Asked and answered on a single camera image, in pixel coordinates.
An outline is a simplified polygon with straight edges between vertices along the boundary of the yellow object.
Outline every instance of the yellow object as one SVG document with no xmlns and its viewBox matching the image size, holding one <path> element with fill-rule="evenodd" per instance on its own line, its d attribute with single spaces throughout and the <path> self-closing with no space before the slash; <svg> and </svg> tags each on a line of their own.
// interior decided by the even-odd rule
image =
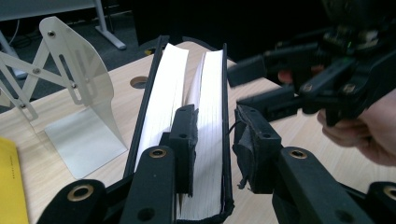
<svg viewBox="0 0 396 224">
<path fill-rule="evenodd" d="M 29 223 L 15 143 L 0 137 L 0 223 Z"/>
</svg>

